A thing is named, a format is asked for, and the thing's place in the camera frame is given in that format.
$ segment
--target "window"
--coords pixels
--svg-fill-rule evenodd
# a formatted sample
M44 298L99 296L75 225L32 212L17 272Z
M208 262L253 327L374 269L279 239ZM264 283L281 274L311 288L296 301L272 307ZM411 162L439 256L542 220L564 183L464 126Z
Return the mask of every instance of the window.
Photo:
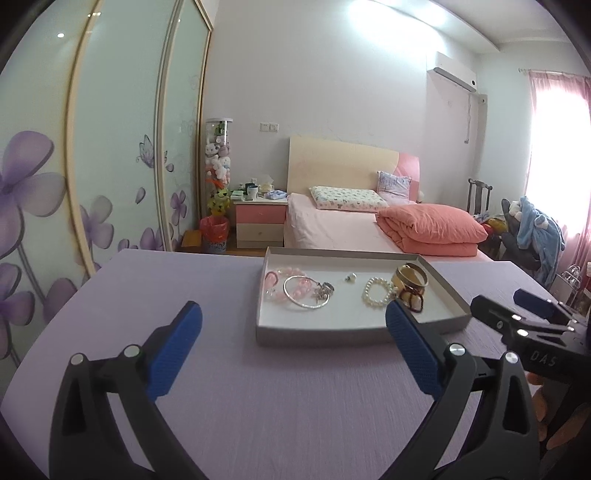
M586 81L533 73L531 80L535 112L525 194L537 209L556 220L565 239L572 238L584 230L591 197Z

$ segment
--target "small table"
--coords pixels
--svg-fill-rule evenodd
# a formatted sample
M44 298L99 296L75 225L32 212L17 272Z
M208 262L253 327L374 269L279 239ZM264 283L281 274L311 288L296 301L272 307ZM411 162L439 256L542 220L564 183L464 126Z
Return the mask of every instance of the small table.
M232 199L236 207L236 246L238 248L283 247L283 224L287 199Z
M261 348L255 319L263 259L125 249L72 297L41 333L10 383L1 411L45 473L51 416L70 357L118 355L169 324L188 300L203 330L170 393L157 405L189 456L212 480L377 479L402 451L432 399L392 344L367 348ZM466 300L480 293L522 314L517 288L549 297L510 262L433 262ZM498 358L501 336L483 323L448 341ZM149 464L109 401L131 458ZM471 396L442 464L469 429Z

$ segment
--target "pink curtain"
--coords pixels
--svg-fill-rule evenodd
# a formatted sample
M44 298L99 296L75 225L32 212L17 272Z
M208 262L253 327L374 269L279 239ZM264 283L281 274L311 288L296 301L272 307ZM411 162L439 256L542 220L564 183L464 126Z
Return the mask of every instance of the pink curtain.
M562 227L566 247L558 272L577 264L584 274L591 261L591 78L530 72L530 83L526 194Z

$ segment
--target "gray tray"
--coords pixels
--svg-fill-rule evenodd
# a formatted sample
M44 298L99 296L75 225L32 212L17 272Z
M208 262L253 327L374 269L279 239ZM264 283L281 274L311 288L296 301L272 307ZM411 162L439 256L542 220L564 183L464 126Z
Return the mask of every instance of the gray tray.
M320 347L392 341L386 329L385 308L366 306L361 294L371 277L390 280L406 262L418 264L429 279L424 310L415 314L417 321L429 323L439 333L465 328L471 318L470 306L420 255L272 247L267 249L261 273L256 341L263 346ZM297 267L319 282L333 284L335 293L329 303L321 309L308 310L290 301L275 303L264 299L266 273L281 267ZM349 273L357 275L354 284L345 281ZM376 299L383 293L380 287L372 289Z

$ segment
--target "bed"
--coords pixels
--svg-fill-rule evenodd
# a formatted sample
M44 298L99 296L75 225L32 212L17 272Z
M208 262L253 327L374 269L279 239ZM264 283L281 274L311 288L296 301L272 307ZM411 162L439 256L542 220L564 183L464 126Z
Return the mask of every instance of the bed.
M401 252L373 213L316 208L309 187L375 189L377 171L410 176L410 199L418 196L418 159L393 150L295 136L290 139L289 193L284 242L288 248ZM426 257L429 261L492 261L476 257Z

